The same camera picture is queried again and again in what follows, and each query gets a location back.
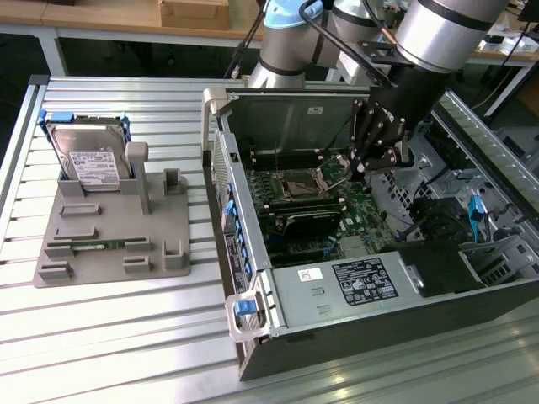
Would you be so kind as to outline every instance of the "white sticker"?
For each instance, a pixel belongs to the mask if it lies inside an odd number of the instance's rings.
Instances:
[[[309,280],[323,279],[322,271],[320,268],[300,269],[297,271],[300,275],[301,282],[308,282]]]
[[[307,110],[307,115],[321,115],[323,112],[323,107],[309,107]]]
[[[83,185],[118,185],[118,169],[110,151],[72,151],[69,157]]]

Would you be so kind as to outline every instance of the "wooden table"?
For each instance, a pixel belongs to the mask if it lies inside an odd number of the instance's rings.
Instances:
[[[75,6],[47,4],[42,0],[0,0],[0,32],[39,38],[47,64],[54,76],[66,76],[58,38],[124,40],[178,45],[234,47],[247,34],[257,13],[254,0],[229,0],[230,29],[185,29],[162,27],[157,0],[77,0]],[[524,25],[507,13],[512,29]],[[251,47],[259,48],[263,28]],[[500,52],[473,52],[468,63],[500,65]],[[493,107],[490,116],[530,73],[537,54],[514,55],[506,63],[520,70]]]

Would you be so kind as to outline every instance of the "floor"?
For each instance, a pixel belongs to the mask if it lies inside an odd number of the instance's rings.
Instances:
[[[67,69],[75,76],[109,77],[222,77],[233,49],[207,46],[125,43],[100,40],[62,39],[61,47]],[[258,59],[257,50],[248,50],[242,73],[249,74]],[[0,152],[7,147],[19,106],[30,75],[49,74],[36,38],[23,35],[0,35]],[[463,74],[453,77],[451,87],[467,104],[478,104],[495,88],[507,71],[496,74],[489,86],[481,79],[485,66],[466,66]],[[309,67],[308,80],[323,80],[327,70]],[[478,108],[484,113],[496,99]],[[504,126],[537,125],[539,119],[518,99],[512,99],[491,123],[494,130]]]

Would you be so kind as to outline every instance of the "robotic arm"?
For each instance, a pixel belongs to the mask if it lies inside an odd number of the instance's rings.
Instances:
[[[249,85],[301,88],[309,63],[337,66],[348,78],[367,67],[378,87],[368,100],[355,100],[350,130],[350,179],[361,180],[366,171],[406,165],[408,136],[508,2],[414,0],[394,43],[383,44],[373,42],[379,29],[365,0],[336,0],[330,12],[319,0],[270,0],[259,64]],[[368,3],[376,17],[382,15],[382,3]],[[281,13],[288,13],[287,19],[275,17]],[[373,64],[391,66],[387,77],[380,77]]]

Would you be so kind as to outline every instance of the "green circuit board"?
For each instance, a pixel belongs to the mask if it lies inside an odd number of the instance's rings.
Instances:
[[[266,249],[276,268],[365,256],[394,242],[365,183],[345,180],[332,187],[344,178],[342,159],[329,157],[320,173],[316,168],[255,171],[246,167],[246,174]],[[285,213],[271,209],[286,207],[291,201],[295,202],[290,204],[294,208],[285,208]],[[320,210],[333,212],[332,216],[338,213],[338,223],[332,231],[317,229],[304,237],[286,234],[286,220],[291,215]]]

